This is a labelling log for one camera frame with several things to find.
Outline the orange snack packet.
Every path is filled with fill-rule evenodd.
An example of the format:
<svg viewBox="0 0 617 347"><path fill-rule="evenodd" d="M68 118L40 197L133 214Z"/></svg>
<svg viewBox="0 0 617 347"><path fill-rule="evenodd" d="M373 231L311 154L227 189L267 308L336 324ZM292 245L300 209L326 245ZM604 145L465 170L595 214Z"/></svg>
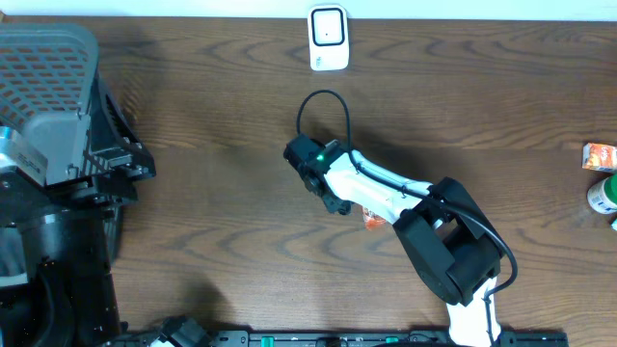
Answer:
<svg viewBox="0 0 617 347"><path fill-rule="evenodd" d="M616 146L587 143L582 149L582 165L586 170L615 173Z"/></svg>

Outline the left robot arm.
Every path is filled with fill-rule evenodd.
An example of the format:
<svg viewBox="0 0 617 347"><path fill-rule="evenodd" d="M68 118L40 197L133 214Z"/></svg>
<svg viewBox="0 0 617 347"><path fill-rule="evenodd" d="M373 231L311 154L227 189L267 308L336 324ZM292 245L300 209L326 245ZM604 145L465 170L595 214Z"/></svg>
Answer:
<svg viewBox="0 0 617 347"><path fill-rule="evenodd" d="M25 281L1 289L5 346L207 346L211 335L177 316L153 334L120 320L111 274L122 208L154 162L105 84L94 79L84 113L69 86L38 87L31 125L1 130L1 228L19 239Z"/></svg>

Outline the red Top chocolate bar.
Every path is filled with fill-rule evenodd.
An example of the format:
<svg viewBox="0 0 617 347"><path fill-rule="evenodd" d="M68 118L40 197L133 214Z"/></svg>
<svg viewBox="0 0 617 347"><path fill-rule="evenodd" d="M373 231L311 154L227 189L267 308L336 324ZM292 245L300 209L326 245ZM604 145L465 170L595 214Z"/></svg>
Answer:
<svg viewBox="0 0 617 347"><path fill-rule="evenodd" d="M375 229L389 222L366 207L362 208L362 219L366 229Z"/></svg>

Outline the green lid jar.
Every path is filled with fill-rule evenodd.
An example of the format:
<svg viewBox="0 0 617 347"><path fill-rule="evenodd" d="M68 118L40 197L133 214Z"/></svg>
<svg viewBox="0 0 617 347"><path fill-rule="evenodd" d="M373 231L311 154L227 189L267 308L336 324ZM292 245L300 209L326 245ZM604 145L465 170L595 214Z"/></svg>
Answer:
<svg viewBox="0 0 617 347"><path fill-rule="evenodd" d="M616 212L616 176L610 176L594 184L587 192L590 207L601 214Z"/></svg>

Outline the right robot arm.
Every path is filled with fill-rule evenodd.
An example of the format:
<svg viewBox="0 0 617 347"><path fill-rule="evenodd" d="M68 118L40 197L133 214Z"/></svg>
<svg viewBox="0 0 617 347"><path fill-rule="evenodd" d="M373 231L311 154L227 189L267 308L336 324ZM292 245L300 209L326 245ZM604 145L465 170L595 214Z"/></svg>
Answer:
<svg viewBox="0 0 617 347"><path fill-rule="evenodd" d="M391 224L418 276L446 303L453 343L497 343L492 299L504 246L458 181L414 181L338 140L321 145L304 134L283 157L329 212L347 215L359 204Z"/></svg>

